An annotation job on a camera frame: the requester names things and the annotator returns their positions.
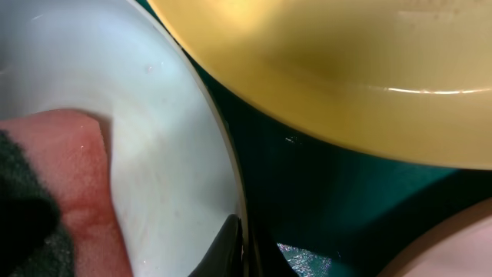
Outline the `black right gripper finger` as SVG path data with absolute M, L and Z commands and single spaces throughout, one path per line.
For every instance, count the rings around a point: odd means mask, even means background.
M 242 277 L 242 252 L 241 220 L 231 214 L 189 277 Z

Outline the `light blue plate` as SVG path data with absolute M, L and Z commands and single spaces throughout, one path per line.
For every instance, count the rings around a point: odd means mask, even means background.
M 136 276 L 187 276 L 244 214 L 221 116 L 162 25 L 129 0 L 1 3 L 1 116 L 74 108 L 101 120 Z

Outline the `pink green sponge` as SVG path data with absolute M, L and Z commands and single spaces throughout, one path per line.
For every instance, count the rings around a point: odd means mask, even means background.
M 2 121 L 1 274 L 132 274 L 91 116 L 61 109 Z

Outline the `yellow-green plate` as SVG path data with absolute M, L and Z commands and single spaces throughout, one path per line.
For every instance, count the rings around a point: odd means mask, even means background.
M 153 0 L 248 104 L 372 155 L 491 167 L 490 0 Z

